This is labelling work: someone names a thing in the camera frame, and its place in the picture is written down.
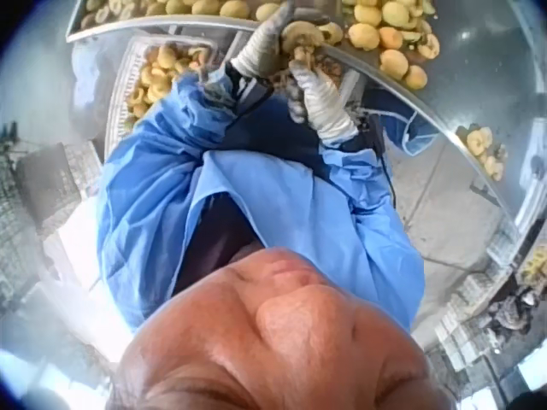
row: plastic basket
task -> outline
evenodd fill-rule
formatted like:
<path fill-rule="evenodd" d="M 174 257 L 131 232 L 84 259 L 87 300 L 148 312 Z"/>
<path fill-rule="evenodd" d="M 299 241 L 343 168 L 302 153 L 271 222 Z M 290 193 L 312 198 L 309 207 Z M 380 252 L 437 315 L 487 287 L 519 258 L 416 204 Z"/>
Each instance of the plastic basket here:
<path fill-rule="evenodd" d="M 138 35 L 133 37 L 121 61 L 112 97 L 110 98 L 109 116 L 104 140 L 105 160 L 109 158 L 120 141 L 127 136 L 124 128 L 124 122 L 129 116 L 126 100 L 135 88 L 140 76 L 140 70 L 146 63 L 146 51 L 150 47 L 171 43 L 183 46 L 187 45 L 189 47 L 206 47 L 210 50 L 209 62 L 212 62 L 216 58 L 218 52 L 216 42 L 206 38 L 173 35 Z"/>

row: floor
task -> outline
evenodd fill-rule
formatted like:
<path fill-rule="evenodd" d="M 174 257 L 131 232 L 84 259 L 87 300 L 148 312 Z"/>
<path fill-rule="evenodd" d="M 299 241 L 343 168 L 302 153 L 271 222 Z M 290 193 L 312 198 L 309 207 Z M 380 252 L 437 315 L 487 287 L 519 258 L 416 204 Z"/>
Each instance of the floor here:
<path fill-rule="evenodd" d="M 42 3 L 0 61 L 0 124 L 17 121 L 28 143 L 77 143 L 104 130 L 115 73 L 132 32 L 65 43 L 72 2 Z M 451 291 L 485 263 L 485 247 L 502 214 L 469 186 L 473 169 L 444 138 L 408 158 L 388 152 L 398 211 L 426 268 L 426 294 L 413 336 L 424 348 Z"/>

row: white glove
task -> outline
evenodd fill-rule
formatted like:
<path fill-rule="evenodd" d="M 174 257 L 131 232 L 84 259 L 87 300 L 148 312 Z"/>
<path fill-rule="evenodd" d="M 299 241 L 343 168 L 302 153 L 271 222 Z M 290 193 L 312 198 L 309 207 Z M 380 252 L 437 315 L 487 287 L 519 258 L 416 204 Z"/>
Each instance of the white glove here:
<path fill-rule="evenodd" d="M 335 144 L 357 134 L 357 127 L 344 111 L 336 85 L 319 68 L 314 72 L 305 63 L 293 60 L 289 69 L 287 96 L 289 113 L 296 123 L 306 120 L 325 144 Z"/>
<path fill-rule="evenodd" d="M 319 10 L 296 9 L 295 0 L 287 0 L 264 21 L 235 58 L 232 66 L 245 77 L 268 78 L 280 69 L 279 37 L 291 21 L 310 21 L 322 25 L 328 22 Z"/>

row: blue sleeve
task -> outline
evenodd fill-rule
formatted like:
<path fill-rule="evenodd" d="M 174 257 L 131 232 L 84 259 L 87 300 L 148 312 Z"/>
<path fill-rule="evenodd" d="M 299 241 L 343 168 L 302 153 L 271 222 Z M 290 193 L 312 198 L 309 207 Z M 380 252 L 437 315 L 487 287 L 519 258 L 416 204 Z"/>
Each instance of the blue sleeve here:
<path fill-rule="evenodd" d="M 185 76 L 123 140 L 103 169 L 97 201 L 101 277 L 136 329 L 173 290 L 195 171 L 234 118 L 223 68 L 202 85 Z"/>
<path fill-rule="evenodd" d="M 409 329 L 424 294 L 424 265 L 391 205 L 386 176 L 371 149 L 344 153 L 322 147 L 329 179 L 348 198 L 367 251 L 379 304 Z"/>

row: worker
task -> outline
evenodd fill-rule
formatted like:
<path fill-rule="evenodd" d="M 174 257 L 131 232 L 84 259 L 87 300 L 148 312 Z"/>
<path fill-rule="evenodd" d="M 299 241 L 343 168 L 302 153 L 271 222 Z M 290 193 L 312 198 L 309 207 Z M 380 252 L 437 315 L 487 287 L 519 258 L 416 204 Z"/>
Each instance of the worker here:
<path fill-rule="evenodd" d="M 296 14 L 289 0 L 235 58 L 184 76 L 104 166 L 99 266 L 136 332 L 109 408 L 448 408 L 408 334 L 423 261 L 332 81 L 293 61 L 288 102 L 238 116 Z M 235 129 L 292 140 L 291 157 L 312 130 L 321 160 L 224 148 Z"/>

